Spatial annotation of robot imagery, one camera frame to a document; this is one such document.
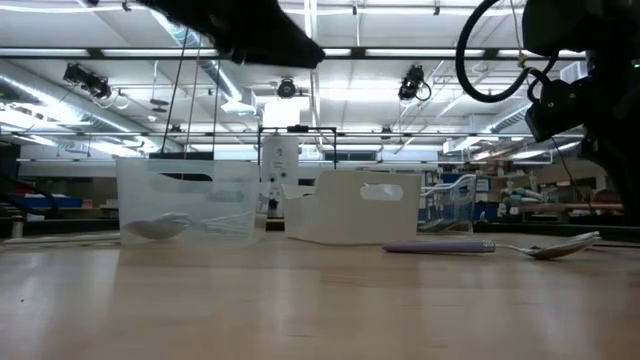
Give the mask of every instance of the white basket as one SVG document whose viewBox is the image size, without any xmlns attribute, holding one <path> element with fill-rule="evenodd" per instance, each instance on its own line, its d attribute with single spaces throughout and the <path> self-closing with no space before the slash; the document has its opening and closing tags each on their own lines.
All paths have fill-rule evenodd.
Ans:
<svg viewBox="0 0 640 360">
<path fill-rule="evenodd" d="M 454 184 L 422 188 L 426 203 L 426 222 L 423 232 L 440 232 L 466 227 L 473 232 L 476 202 L 476 175 L 464 175 Z"/>
<path fill-rule="evenodd" d="M 256 164 L 119 159 L 117 176 L 123 244 L 215 240 L 246 245 L 264 235 L 267 187 L 259 183 Z"/>
<path fill-rule="evenodd" d="M 417 175 L 325 171 L 317 187 L 283 185 L 287 237 L 331 245 L 416 238 Z"/>
</svg>

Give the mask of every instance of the silver spoon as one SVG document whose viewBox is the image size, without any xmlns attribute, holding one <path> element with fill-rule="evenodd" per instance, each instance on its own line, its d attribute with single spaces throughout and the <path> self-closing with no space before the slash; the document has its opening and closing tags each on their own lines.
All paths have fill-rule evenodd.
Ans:
<svg viewBox="0 0 640 360">
<path fill-rule="evenodd" d="M 392 253 L 413 254 L 483 254 L 495 253 L 496 249 L 515 250 L 537 260 L 551 260 L 575 254 L 585 250 L 601 240 L 599 232 L 582 234 L 569 238 L 568 241 L 544 248 L 533 247 L 523 249 L 512 245 L 496 244 L 493 241 L 435 241 L 435 242 L 397 242 L 385 244 L 382 248 Z"/>
</svg>

